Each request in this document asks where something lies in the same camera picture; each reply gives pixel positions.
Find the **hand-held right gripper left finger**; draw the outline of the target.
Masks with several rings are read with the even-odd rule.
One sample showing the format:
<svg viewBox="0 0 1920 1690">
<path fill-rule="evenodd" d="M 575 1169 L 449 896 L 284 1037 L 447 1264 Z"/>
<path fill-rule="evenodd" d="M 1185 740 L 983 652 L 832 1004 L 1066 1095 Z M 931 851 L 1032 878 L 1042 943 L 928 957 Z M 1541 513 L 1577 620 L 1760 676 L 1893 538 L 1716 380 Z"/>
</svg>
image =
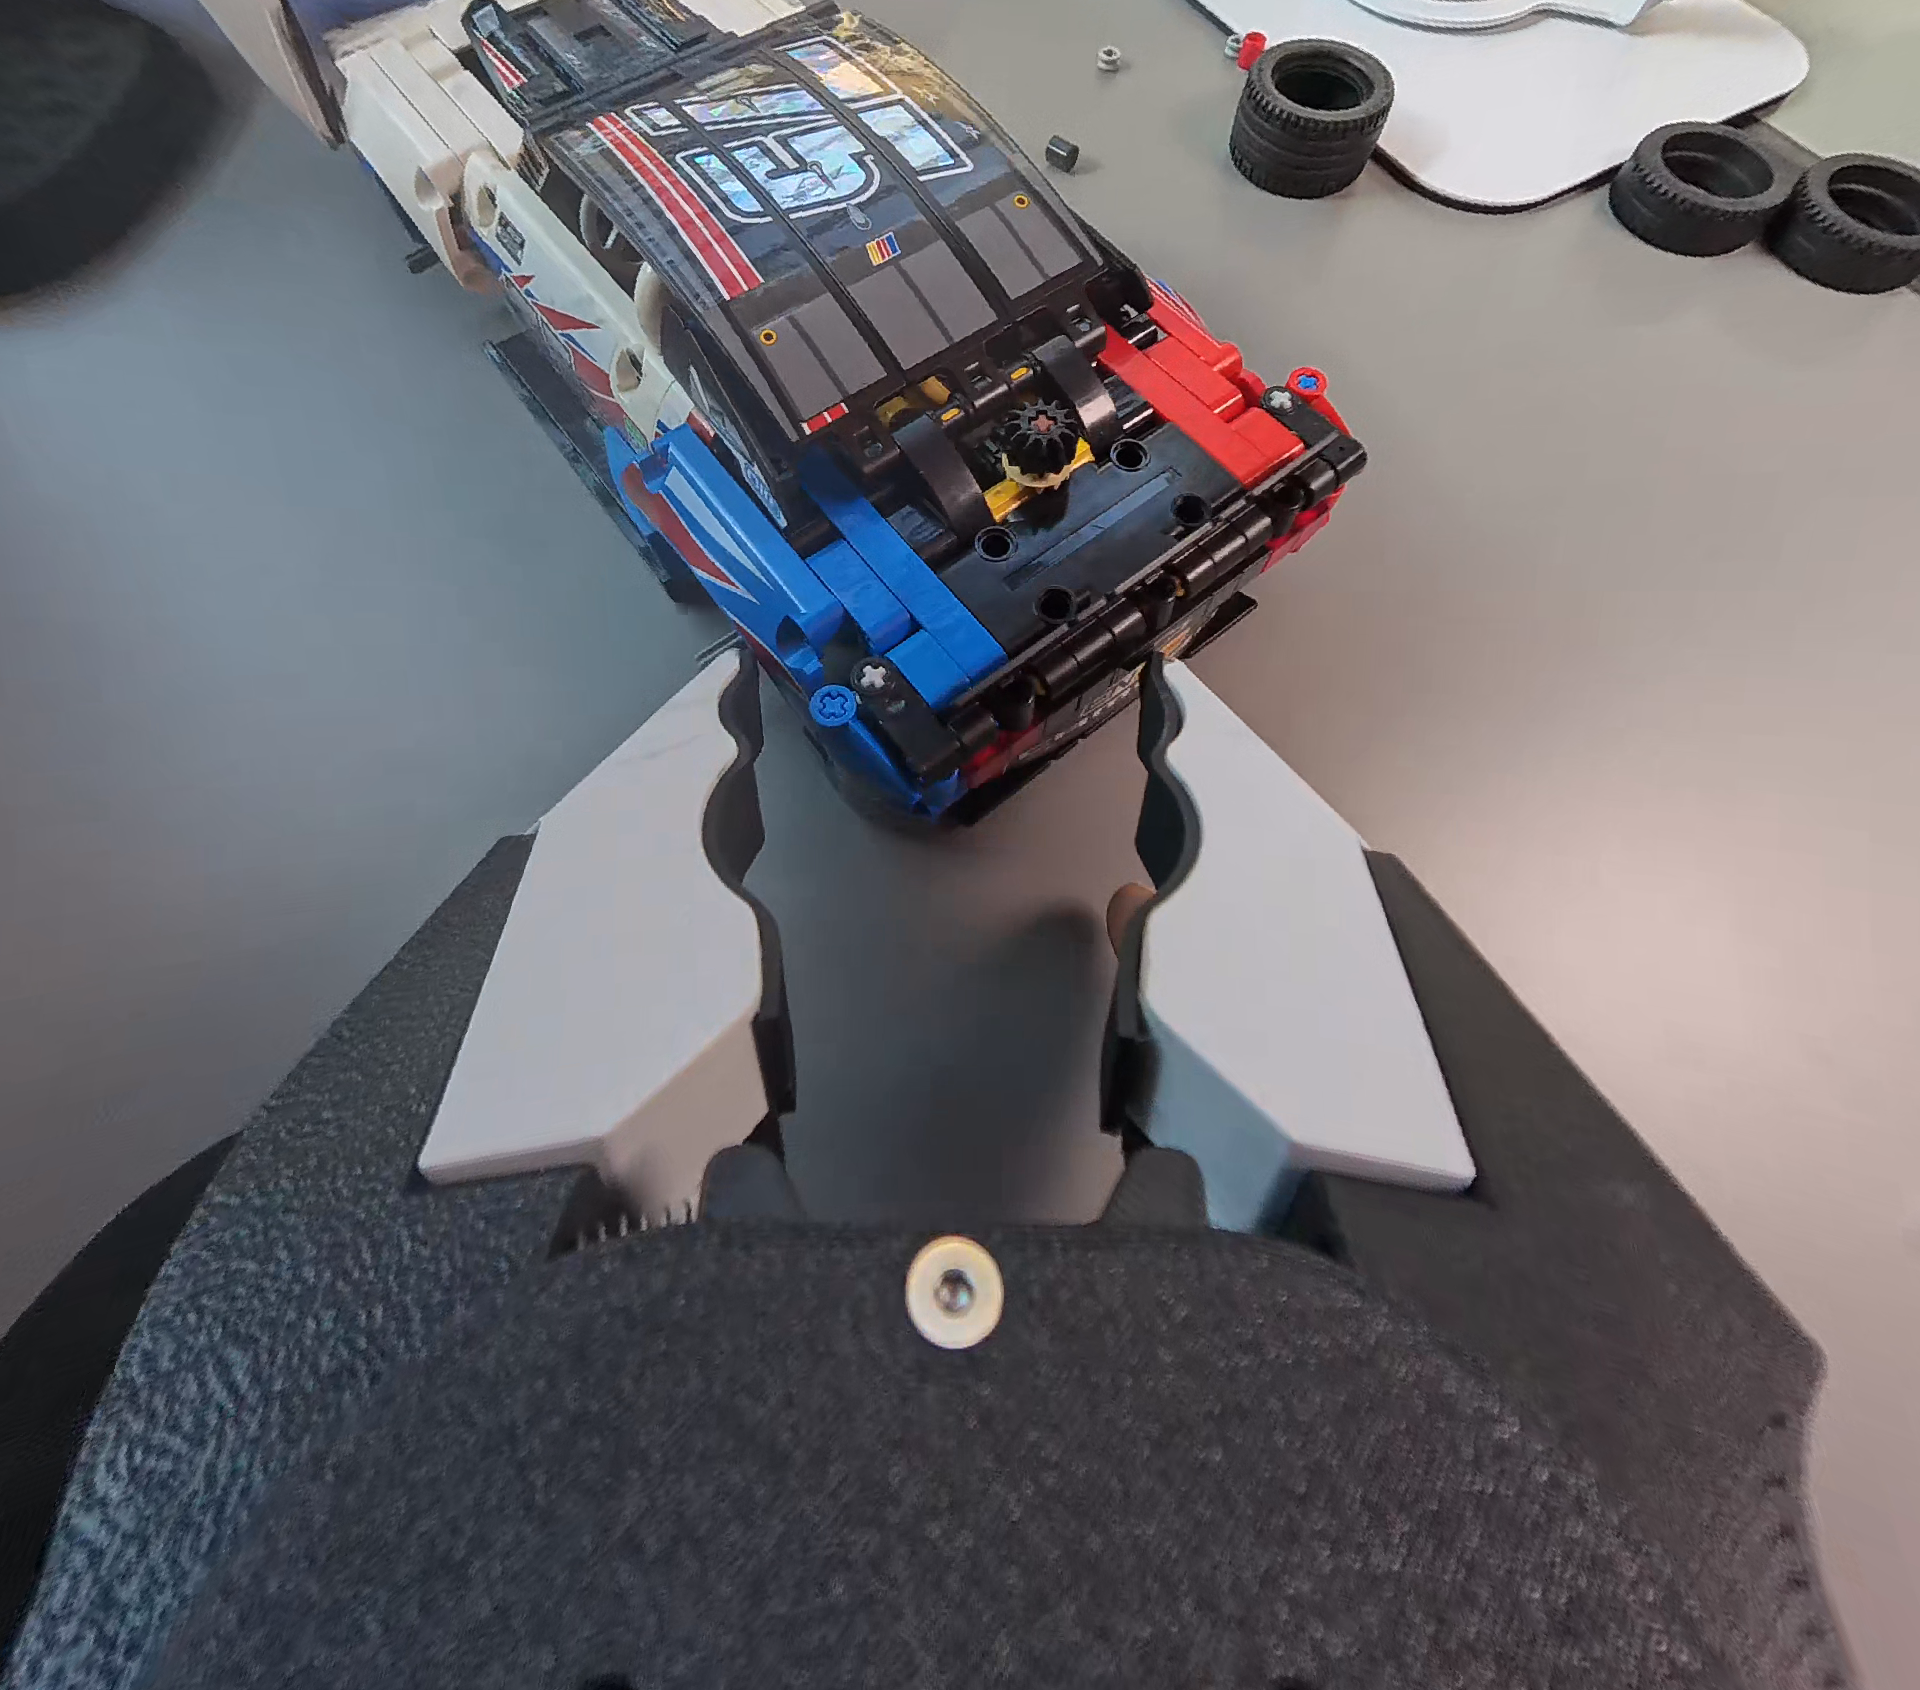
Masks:
<svg viewBox="0 0 1920 1690">
<path fill-rule="evenodd" d="M 795 1108 L 765 827 L 760 667 L 713 654 L 539 820 L 440 1111 L 435 1187 L 586 1170 L 684 1214 L 711 1158 Z"/>
</svg>

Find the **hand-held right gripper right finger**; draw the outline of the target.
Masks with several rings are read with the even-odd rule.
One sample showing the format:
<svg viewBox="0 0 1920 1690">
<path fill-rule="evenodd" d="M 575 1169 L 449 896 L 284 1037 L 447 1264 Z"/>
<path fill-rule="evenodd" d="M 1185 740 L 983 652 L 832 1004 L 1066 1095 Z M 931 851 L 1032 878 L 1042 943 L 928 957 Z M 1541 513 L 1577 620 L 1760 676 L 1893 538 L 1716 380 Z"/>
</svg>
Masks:
<svg viewBox="0 0 1920 1690">
<path fill-rule="evenodd" d="M 1141 667 L 1108 1132 L 1192 1160 L 1215 1229 L 1274 1229 L 1308 1175 L 1459 1195 L 1476 1165 L 1368 851 L 1178 661 Z"/>
</svg>

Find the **toy brick race car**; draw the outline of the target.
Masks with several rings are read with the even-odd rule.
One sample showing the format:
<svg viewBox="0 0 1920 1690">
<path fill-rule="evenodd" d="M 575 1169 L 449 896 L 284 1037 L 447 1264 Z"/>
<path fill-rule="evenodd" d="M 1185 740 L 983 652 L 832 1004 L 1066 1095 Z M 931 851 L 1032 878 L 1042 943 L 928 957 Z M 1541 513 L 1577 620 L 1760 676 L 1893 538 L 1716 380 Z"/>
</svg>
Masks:
<svg viewBox="0 0 1920 1690">
<path fill-rule="evenodd" d="M 519 400 L 840 792 L 995 812 L 1249 614 L 1365 462 L 830 0 L 420 0 L 323 37 L 346 143 L 512 308 Z"/>
</svg>

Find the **black rubber toy tyre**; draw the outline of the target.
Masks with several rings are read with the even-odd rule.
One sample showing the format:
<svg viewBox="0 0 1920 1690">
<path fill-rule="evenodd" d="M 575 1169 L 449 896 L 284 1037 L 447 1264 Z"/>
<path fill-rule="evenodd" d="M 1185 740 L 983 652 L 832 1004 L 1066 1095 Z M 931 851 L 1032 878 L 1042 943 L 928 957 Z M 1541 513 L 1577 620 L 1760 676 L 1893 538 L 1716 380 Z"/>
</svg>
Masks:
<svg viewBox="0 0 1920 1690">
<path fill-rule="evenodd" d="M 1763 245 L 1824 287 L 1910 287 L 1918 279 L 1918 168 L 1869 151 L 1821 158 L 1790 181 Z"/>
<path fill-rule="evenodd" d="M 1619 165 L 1609 208 L 1657 249 L 1716 257 L 1763 235 L 1790 193 L 1795 173 L 1747 131 L 1725 123 L 1668 123 L 1649 131 Z"/>
<path fill-rule="evenodd" d="M 1262 192 L 1333 195 L 1367 166 L 1393 94 L 1392 72 L 1367 50 L 1333 39 L 1267 45 L 1244 76 L 1230 161 Z"/>
</svg>

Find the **black textured pad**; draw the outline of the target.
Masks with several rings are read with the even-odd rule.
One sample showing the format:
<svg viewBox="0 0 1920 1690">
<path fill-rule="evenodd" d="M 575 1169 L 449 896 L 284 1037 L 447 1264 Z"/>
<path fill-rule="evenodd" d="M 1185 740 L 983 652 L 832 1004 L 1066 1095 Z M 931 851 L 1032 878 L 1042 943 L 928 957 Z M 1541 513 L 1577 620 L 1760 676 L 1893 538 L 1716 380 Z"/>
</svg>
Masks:
<svg viewBox="0 0 1920 1690">
<path fill-rule="evenodd" d="M 131 235 L 205 156 L 222 99 L 153 22 L 104 0 L 1 0 L 1 296 Z"/>
</svg>

